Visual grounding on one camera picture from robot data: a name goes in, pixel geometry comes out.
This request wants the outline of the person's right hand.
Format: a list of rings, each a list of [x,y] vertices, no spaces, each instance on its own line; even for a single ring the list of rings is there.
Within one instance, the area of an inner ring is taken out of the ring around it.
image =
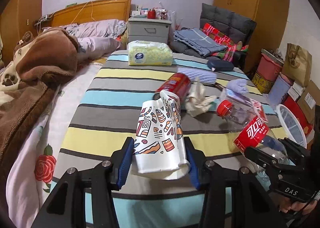
[[[299,202],[291,203],[291,200],[289,198],[281,197],[279,209],[281,212],[287,213],[289,210],[300,211],[302,208],[304,208],[302,215],[307,215],[313,211],[317,203],[318,201],[316,200],[313,200],[309,205],[306,205],[306,203]]]

